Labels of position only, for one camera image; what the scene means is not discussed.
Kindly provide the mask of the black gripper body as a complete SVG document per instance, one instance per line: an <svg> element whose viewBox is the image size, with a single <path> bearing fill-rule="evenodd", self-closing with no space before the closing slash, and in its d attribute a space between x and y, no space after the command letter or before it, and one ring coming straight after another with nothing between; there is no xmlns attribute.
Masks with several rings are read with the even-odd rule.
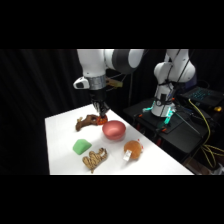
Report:
<svg viewBox="0 0 224 224"><path fill-rule="evenodd" d="M92 102L104 102L106 100L106 89L90 90L90 98Z"/></svg>

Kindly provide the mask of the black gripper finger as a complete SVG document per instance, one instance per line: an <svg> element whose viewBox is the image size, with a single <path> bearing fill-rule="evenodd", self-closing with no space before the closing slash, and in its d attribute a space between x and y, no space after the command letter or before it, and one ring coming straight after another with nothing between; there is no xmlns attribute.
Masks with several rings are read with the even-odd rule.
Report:
<svg viewBox="0 0 224 224"><path fill-rule="evenodd" d="M97 111L97 113L101 116L101 107L100 107L100 104L98 103L98 102L94 102L93 103L93 106L94 106L94 108L96 109L96 111Z"/></svg>
<svg viewBox="0 0 224 224"><path fill-rule="evenodd" d="M106 113L109 111L110 107L107 105L105 101L100 103L100 116L104 117Z"/></svg>

